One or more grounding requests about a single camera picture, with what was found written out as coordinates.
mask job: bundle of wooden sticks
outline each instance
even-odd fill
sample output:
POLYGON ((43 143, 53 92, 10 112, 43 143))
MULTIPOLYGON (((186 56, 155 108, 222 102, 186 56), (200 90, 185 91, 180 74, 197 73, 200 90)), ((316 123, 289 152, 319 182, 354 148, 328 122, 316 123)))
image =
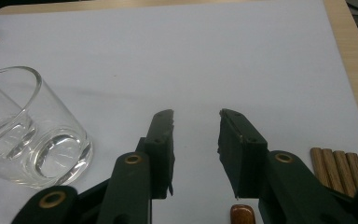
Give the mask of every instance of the bundle of wooden sticks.
POLYGON ((313 170, 321 183, 353 197, 358 189, 358 156, 356 153, 313 147, 310 150, 313 170))

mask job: white sheet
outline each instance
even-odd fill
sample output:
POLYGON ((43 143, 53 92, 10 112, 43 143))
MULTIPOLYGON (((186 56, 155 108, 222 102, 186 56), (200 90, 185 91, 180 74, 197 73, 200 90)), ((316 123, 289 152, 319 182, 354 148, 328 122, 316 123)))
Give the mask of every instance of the white sheet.
MULTIPOLYGON (((27 65, 92 136, 73 186, 108 178, 152 116, 174 112, 174 195, 154 223, 229 223, 235 200, 218 160, 219 110, 243 113, 270 150, 358 153, 358 109, 322 1, 266 1, 0 16, 0 68, 27 65)), ((0 223, 35 191, 0 180, 0 223)))

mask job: light wood table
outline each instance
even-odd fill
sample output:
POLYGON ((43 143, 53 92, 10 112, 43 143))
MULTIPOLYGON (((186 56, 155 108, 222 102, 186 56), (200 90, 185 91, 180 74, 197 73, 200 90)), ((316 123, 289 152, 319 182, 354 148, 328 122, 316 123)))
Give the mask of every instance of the light wood table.
MULTIPOLYGON (((0 9, 0 15, 245 1, 250 0, 96 0, 3 7, 0 9)), ((324 4, 358 104, 358 30, 356 24, 344 0, 324 0, 324 4)))

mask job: brown object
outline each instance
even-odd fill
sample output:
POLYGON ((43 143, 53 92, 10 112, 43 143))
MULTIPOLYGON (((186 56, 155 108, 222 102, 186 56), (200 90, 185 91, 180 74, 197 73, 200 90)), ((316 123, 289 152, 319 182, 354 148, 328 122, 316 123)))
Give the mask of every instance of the brown object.
POLYGON ((351 169, 351 174, 353 176, 354 184, 358 189, 358 156, 356 153, 351 153, 351 152, 347 153, 346 156, 347 156, 348 164, 351 169))
POLYGON ((316 178, 326 187, 331 188, 326 167, 324 165, 324 156, 322 150, 319 147, 313 147, 310 149, 310 158, 312 160, 313 171, 316 178))
POLYGON ((342 187, 344 188, 345 194, 350 197, 354 197, 356 193, 356 186, 354 185, 351 169, 345 156, 344 151, 333 152, 334 158, 338 168, 339 177, 341 178, 342 187))
POLYGON ((255 224, 255 212, 249 205, 232 205, 230 218, 231 224, 255 224))
POLYGON ((342 187, 341 179, 339 178, 338 168, 336 165, 336 160, 333 156, 333 151, 330 148, 325 148, 322 149, 322 154, 324 155, 324 165, 330 180, 331 189, 344 194, 345 191, 342 187))

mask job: transparent glass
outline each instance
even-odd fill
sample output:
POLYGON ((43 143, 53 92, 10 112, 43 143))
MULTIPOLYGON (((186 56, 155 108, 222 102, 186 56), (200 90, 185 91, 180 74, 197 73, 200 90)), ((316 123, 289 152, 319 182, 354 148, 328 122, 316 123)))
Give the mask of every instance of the transparent glass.
POLYGON ((0 177, 36 189, 65 185, 92 154, 86 131, 39 73, 0 70, 0 177))

